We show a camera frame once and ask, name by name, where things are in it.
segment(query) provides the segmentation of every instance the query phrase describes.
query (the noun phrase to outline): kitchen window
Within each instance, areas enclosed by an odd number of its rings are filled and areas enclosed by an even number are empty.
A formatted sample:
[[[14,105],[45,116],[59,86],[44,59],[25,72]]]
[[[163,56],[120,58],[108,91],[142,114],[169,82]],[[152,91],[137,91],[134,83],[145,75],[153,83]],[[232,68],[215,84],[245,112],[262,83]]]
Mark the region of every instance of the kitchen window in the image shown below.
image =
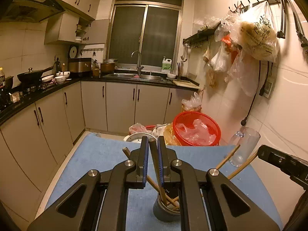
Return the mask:
[[[116,0],[107,57],[119,64],[137,64],[159,71],[164,56],[174,64],[179,45],[182,0]]]

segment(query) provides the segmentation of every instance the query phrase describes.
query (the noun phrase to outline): floor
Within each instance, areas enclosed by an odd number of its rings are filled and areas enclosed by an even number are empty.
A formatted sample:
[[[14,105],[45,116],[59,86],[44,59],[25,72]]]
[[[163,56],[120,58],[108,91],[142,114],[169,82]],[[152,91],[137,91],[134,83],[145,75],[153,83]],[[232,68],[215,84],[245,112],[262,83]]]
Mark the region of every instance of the floor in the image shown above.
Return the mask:
[[[90,131],[85,131],[80,138],[78,139],[78,141],[76,142],[76,144],[74,145],[74,147],[72,148],[72,150],[70,151],[70,153],[68,154],[68,156],[65,158],[64,162],[61,164],[60,168],[58,169],[56,175],[54,176],[54,178],[52,179],[48,189],[46,190],[46,193],[41,201],[41,204],[39,206],[39,209],[36,213],[35,218],[37,218],[41,213],[43,213],[43,211],[45,210],[46,204],[48,202],[48,199],[54,189],[54,187],[56,186],[64,168],[66,167],[67,163],[69,162],[69,160],[71,159],[72,155],[75,153],[76,149],[78,148],[78,146],[81,144],[81,142],[83,141],[83,139],[89,134],[91,133]],[[106,138],[106,139],[113,139],[113,140],[119,140],[119,141],[123,141],[124,136],[114,136],[114,135],[109,135],[109,134],[102,134],[102,133],[97,133],[97,135],[99,135],[101,138]]]

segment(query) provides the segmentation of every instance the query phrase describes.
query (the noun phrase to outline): frying pan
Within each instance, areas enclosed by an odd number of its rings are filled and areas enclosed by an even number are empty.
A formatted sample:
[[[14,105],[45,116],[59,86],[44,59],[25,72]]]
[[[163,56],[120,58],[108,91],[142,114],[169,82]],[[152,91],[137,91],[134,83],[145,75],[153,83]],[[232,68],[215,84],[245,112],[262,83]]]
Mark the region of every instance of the frying pan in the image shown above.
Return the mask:
[[[53,68],[53,66],[42,70],[32,70],[32,68],[29,68],[28,72],[18,74],[17,78],[24,83],[36,83],[41,79],[44,72],[53,70]]]

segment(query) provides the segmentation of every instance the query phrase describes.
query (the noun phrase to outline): hanging black cable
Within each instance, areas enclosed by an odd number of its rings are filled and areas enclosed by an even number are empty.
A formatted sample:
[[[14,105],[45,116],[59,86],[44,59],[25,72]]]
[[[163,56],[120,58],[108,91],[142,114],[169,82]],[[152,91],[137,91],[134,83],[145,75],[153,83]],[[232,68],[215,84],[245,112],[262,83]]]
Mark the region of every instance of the hanging black cable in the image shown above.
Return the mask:
[[[261,61],[259,61],[259,78],[258,78],[258,87],[259,87],[259,83],[260,83],[260,73],[261,73]],[[256,98],[256,95],[258,93],[258,88],[257,88],[257,91],[254,95],[254,98],[252,99],[252,102],[251,102],[251,105],[250,105],[250,108],[249,108],[249,111],[248,111],[248,114],[246,115],[246,117],[241,121],[241,125],[242,126],[245,126],[246,125],[246,122],[247,122],[247,119],[248,119],[248,116],[250,114],[250,111],[251,111],[251,108],[252,108],[252,105],[254,104],[254,100]]]
[[[264,84],[263,84],[262,88],[260,89],[260,93],[259,93],[260,96],[263,96],[263,94],[264,94],[265,84],[266,84],[266,81],[267,81],[267,77],[269,76],[269,66],[270,66],[269,64],[270,64],[270,62],[267,61],[267,73],[266,73]]]

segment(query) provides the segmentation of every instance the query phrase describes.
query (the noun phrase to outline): wooden cutting board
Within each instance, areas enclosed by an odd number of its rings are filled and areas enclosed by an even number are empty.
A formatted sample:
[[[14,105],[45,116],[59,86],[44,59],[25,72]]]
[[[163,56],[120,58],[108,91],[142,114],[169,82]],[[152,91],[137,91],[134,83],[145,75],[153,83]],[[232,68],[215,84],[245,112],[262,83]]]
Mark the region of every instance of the wooden cutting board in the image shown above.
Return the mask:
[[[175,85],[186,87],[186,88],[193,88],[193,89],[199,89],[199,86],[193,84],[190,81],[172,81]]]

